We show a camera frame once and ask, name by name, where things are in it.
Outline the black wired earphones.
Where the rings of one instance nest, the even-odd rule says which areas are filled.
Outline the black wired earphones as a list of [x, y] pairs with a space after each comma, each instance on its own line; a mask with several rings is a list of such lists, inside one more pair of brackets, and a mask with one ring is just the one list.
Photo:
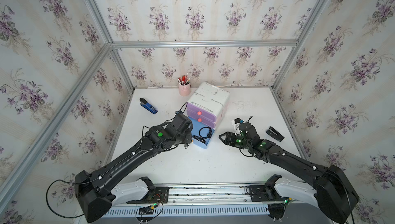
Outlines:
[[206, 126], [206, 127], [202, 127], [199, 130], [199, 136], [205, 138], [205, 139], [210, 139], [213, 135], [213, 130], [211, 127]]
[[201, 137], [201, 136], [193, 135], [192, 138], [193, 138], [194, 140], [196, 140], [196, 141], [199, 141], [199, 142], [201, 142], [201, 143], [203, 143], [203, 144], [206, 144], [206, 139], [203, 138], [203, 137]]

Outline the blue bottom drawer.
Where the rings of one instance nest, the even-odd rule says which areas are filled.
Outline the blue bottom drawer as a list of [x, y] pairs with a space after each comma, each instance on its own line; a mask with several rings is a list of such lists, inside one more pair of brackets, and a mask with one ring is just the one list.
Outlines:
[[189, 117], [192, 121], [192, 143], [200, 148], [207, 149], [208, 145], [215, 134], [215, 130], [198, 120]]

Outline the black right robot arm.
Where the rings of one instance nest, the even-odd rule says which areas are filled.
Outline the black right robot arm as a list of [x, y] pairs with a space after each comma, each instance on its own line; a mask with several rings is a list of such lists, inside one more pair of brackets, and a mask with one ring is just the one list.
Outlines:
[[223, 144], [247, 150], [252, 157], [279, 166], [301, 179], [300, 182], [273, 175], [264, 185], [248, 187], [252, 201], [281, 201], [287, 205], [292, 199], [317, 207], [330, 220], [345, 224], [352, 216], [360, 198], [338, 166], [325, 167], [302, 159], [276, 143], [262, 139], [251, 123], [241, 123], [238, 134], [219, 135]]

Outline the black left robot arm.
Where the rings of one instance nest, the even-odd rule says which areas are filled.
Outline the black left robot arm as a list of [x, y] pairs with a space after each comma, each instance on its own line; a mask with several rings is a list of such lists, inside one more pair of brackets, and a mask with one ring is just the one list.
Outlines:
[[132, 171], [149, 159], [180, 144], [192, 142], [193, 123], [179, 110], [175, 116], [162, 124], [142, 131], [141, 138], [129, 150], [92, 172], [85, 170], [72, 182], [74, 193], [82, 210], [82, 217], [93, 223], [103, 217], [120, 196], [112, 191]]

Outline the white drawer cabinet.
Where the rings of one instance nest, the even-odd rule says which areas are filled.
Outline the white drawer cabinet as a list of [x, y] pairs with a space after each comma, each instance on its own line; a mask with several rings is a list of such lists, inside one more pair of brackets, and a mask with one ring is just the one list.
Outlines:
[[230, 93], [225, 89], [204, 82], [194, 91], [188, 103], [192, 103], [214, 114], [217, 117], [217, 123], [222, 119], [229, 98]]

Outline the black stapler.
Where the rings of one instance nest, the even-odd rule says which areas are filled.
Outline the black stapler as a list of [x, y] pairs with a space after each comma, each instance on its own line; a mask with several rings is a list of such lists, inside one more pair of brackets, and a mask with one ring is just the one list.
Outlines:
[[266, 134], [268, 134], [271, 138], [275, 139], [278, 142], [282, 142], [285, 139], [285, 137], [272, 126], [270, 126], [269, 129], [266, 130]]

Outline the pink pen cup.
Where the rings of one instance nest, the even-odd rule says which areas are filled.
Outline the pink pen cup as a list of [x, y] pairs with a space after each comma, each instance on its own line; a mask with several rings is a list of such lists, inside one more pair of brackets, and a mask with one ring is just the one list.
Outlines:
[[179, 85], [179, 94], [181, 96], [188, 96], [191, 93], [191, 84]]

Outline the blue stapler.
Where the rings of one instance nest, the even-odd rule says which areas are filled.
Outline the blue stapler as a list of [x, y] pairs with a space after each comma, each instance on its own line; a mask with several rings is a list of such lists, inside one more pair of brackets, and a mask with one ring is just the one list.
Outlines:
[[152, 114], [156, 114], [158, 112], [158, 110], [152, 106], [147, 100], [145, 100], [144, 98], [140, 98], [140, 105], [145, 108], [146, 110], [148, 110], [150, 113]]

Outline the red pens in cup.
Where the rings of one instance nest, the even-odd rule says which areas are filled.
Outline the red pens in cup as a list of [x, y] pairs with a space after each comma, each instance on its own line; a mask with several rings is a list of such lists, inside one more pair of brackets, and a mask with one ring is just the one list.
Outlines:
[[178, 78], [178, 84], [180, 86], [187, 86], [190, 84], [190, 79], [188, 78], [188, 75], [183, 75]]

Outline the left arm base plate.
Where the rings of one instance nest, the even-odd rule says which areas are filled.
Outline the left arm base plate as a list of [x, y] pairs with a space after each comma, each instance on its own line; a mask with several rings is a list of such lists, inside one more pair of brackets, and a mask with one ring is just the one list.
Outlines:
[[169, 187], [155, 187], [154, 190], [149, 190], [146, 196], [141, 200], [130, 200], [127, 204], [138, 203], [167, 203], [169, 199]]

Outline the aluminium frame rail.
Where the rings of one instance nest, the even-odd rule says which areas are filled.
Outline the aluminium frame rail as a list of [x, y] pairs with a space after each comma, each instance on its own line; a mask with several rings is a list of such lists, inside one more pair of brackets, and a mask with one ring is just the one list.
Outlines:
[[295, 47], [298, 40], [203, 40], [203, 41], [124, 41], [114, 42], [115, 49], [204, 48], [204, 47]]

